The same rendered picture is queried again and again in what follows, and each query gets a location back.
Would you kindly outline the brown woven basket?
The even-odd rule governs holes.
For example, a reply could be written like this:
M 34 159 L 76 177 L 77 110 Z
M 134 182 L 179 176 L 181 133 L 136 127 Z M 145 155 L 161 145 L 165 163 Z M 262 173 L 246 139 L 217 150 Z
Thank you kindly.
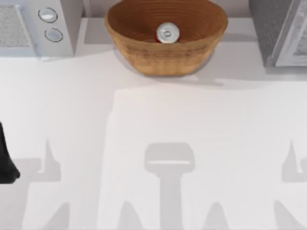
M 173 23 L 179 39 L 157 40 L 157 29 Z M 106 29 L 121 55 L 139 73 L 193 73 L 213 53 L 228 26 L 225 10 L 211 0 L 121 0 L 105 14 Z

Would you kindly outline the red and white can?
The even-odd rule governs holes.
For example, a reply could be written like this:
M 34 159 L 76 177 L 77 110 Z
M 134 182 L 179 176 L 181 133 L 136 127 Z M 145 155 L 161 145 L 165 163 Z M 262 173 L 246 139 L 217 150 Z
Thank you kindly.
M 162 23 L 156 29 L 156 38 L 160 43 L 172 44 L 179 40 L 180 30 L 173 23 Z

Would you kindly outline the pale microwave oven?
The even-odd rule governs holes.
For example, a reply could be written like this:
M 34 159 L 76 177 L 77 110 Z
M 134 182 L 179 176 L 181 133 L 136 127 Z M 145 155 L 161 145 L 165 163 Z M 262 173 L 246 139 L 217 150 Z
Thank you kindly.
M 54 23 L 45 23 L 38 10 L 52 8 Z M 83 15 L 83 0 L 0 0 L 0 57 L 72 57 Z M 57 28 L 63 39 L 53 43 L 45 30 Z

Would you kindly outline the round microwave knob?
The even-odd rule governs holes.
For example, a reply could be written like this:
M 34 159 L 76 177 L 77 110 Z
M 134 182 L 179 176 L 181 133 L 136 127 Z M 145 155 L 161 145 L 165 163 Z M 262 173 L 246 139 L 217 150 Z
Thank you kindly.
M 58 19 L 58 14 L 52 8 L 43 8 L 38 10 L 38 17 L 45 23 L 54 23 Z
M 44 32 L 45 38 L 53 43 L 58 43 L 63 39 L 63 33 L 57 28 L 50 28 Z

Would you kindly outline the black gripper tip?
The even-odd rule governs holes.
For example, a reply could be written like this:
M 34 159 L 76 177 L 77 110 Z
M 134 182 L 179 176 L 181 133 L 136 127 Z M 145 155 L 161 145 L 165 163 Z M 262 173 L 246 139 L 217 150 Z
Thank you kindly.
M 13 184 L 20 178 L 20 175 L 20 171 L 9 155 L 3 126 L 0 122 L 0 184 Z

